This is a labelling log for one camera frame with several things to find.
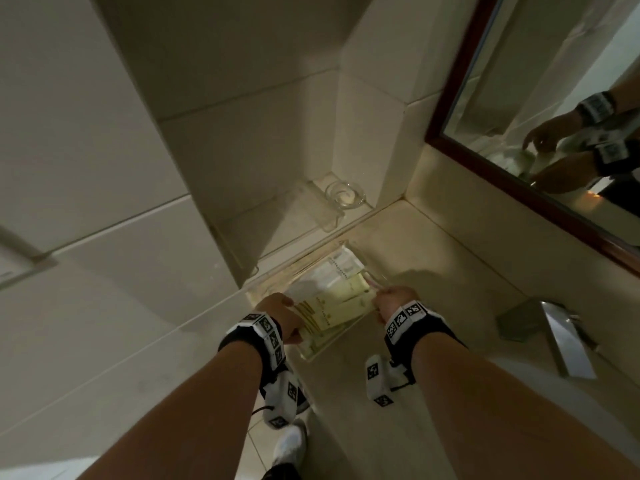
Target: clear glass bowl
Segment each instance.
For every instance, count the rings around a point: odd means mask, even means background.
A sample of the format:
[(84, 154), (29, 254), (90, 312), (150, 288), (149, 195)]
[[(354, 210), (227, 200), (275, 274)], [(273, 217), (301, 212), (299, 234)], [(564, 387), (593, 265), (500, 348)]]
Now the clear glass bowl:
[(324, 196), (340, 209), (355, 209), (365, 202), (364, 191), (357, 185), (337, 180), (324, 190)]

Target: black wristband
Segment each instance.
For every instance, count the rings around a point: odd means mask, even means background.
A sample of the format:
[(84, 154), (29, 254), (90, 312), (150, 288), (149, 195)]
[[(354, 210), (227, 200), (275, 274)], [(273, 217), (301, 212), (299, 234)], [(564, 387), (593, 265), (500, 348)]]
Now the black wristband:
[(640, 167), (640, 141), (609, 141), (593, 149), (596, 169), (601, 177), (629, 173)]
[(580, 113), (583, 128), (594, 126), (616, 113), (616, 100), (609, 91), (604, 91), (580, 101), (575, 110)]
[(411, 301), (396, 310), (387, 322), (385, 343), (391, 359), (401, 363), (413, 377), (411, 357), (418, 341), (430, 333), (444, 333), (465, 346), (447, 326), (443, 318), (419, 301)]
[(274, 382), (285, 359), (280, 324), (265, 313), (248, 314), (229, 329), (220, 342), (218, 352), (237, 341), (251, 345), (260, 354), (262, 359), (260, 387)]

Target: red wooden frame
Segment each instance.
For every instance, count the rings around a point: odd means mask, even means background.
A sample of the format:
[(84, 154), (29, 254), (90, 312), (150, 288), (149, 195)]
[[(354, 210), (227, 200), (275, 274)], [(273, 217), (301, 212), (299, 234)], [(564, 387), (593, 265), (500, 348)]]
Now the red wooden frame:
[(640, 253), (612, 234), (606, 233), (587, 219), (573, 214), (558, 202), (535, 192), (526, 183), (496, 167), (466, 146), (444, 135), (449, 112), (456, 101), (487, 24), (499, 0), (479, 0), (476, 11), (453, 64), (449, 79), (427, 128), (425, 142), (489, 181), (503, 192), (523, 203), (553, 224), (640, 277)]

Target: chrome faucet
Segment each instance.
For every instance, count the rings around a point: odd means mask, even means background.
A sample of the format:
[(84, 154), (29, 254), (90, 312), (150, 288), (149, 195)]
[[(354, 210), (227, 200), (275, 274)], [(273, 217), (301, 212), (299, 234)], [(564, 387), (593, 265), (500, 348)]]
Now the chrome faucet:
[(564, 306), (531, 298), (496, 318), (501, 338), (524, 342), (544, 331), (560, 375), (596, 379), (582, 341), (596, 350), (597, 344), (580, 327), (580, 319)]

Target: black pants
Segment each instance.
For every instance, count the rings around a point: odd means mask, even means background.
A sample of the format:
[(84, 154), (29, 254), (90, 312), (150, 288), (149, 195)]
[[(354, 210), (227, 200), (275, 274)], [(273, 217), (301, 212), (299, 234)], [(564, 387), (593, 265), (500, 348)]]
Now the black pants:
[(600, 192), (600, 195), (627, 212), (640, 217), (640, 182), (631, 175), (616, 178)]
[(262, 480), (301, 480), (301, 477), (292, 463), (282, 463), (271, 467)]

